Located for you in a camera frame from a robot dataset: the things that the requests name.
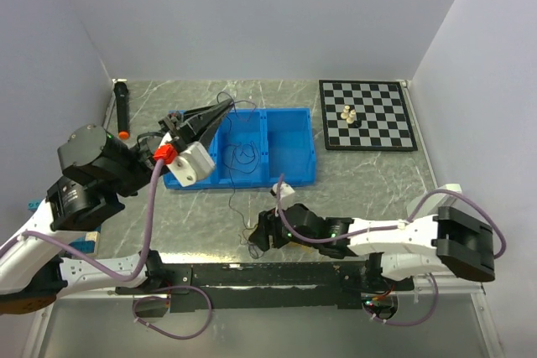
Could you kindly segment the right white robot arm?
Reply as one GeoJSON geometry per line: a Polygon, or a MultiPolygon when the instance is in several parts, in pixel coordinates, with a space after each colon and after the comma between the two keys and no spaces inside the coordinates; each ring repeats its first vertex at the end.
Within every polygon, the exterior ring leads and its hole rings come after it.
{"type": "Polygon", "coordinates": [[[367,256],[374,264],[366,279],[379,290],[435,272],[480,283],[495,278],[492,227],[450,206],[406,222],[322,218],[295,204],[282,214],[261,212],[248,240],[263,252],[293,242],[335,259],[367,256]]]}

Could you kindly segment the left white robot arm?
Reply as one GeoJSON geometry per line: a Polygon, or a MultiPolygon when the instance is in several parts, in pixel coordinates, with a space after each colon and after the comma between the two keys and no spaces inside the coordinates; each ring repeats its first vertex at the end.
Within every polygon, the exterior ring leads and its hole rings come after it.
{"type": "Polygon", "coordinates": [[[1,248],[1,311],[29,314],[58,298],[99,288],[154,293],[172,274],[150,247],[159,178],[173,174],[184,187],[208,178],[209,153],[233,100],[171,113],[159,123],[159,143],[128,146],[104,127],[80,127],[58,150],[61,177],[28,221],[1,248]],[[149,193],[143,245],[124,258],[98,261],[73,241],[124,209],[124,199],[149,193]]]}

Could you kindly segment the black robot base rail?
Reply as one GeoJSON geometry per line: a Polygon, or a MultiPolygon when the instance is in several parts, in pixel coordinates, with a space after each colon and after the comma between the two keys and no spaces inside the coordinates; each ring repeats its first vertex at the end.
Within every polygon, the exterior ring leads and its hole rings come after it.
{"type": "Polygon", "coordinates": [[[185,285],[204,291],[214,309],[320,306],[360,309],[362,298],[367,295],[414,290],[411,278],[399,282],[388,280],[373,263],[339,261],[164,263],[143,285],[117,287],[115,293],[165,294],[164,287],[185,285]]]}

